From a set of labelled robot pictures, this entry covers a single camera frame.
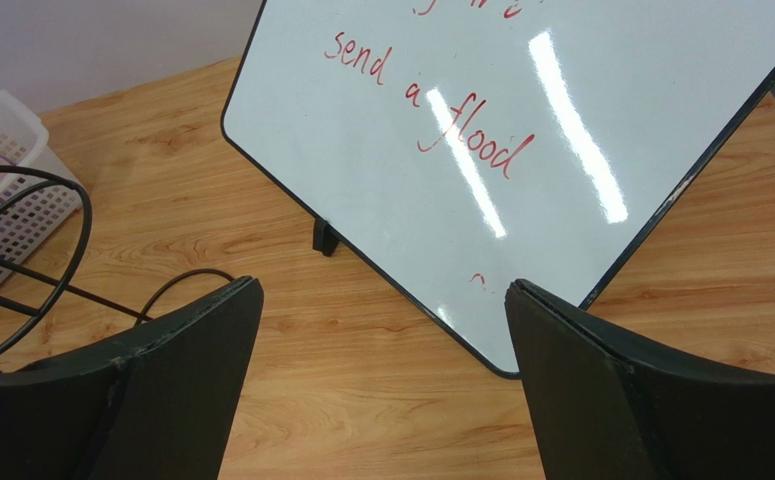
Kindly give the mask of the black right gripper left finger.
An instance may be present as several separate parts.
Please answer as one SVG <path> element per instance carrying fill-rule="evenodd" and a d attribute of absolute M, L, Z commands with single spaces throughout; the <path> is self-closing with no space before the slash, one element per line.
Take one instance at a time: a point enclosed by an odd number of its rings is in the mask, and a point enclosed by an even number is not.
<path fill-rule="evenodd" d="M 0 479 L 215 479 L 264 303 L 239 278 L 142 325 L 0 371 Z"/>

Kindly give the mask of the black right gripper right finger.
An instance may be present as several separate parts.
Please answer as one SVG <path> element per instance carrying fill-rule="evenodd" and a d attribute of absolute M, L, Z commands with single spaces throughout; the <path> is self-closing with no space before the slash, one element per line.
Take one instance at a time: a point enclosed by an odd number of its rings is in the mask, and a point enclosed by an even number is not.
<path fill-rule="evenodd" d="M 549 479 L 775 479 L 775 375 L 669 347 L 519 279 L 505 310 Z"/>

